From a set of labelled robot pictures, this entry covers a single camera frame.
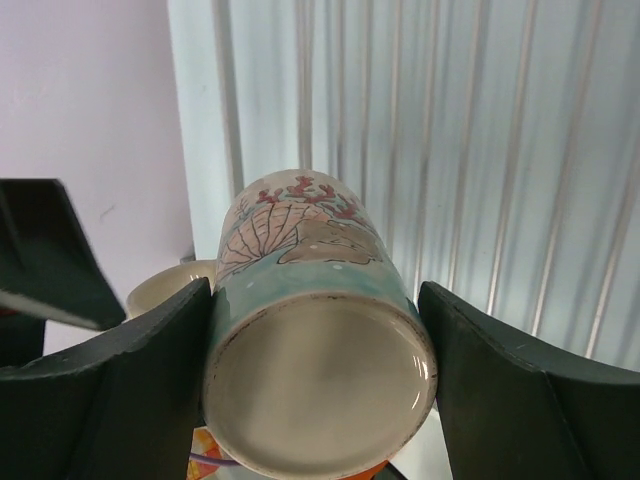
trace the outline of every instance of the white radiator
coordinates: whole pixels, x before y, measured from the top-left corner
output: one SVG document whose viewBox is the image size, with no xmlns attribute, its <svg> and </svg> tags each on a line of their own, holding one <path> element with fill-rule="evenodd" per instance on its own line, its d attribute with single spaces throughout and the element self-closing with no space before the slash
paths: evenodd
<svg viewBox="0 0 640 480">
<path fill-rule="evenodd" d="M 196 255 L 310 166 L 435 280 L 640 369 L 640 2 L 169 0 Z"/>
</svg>

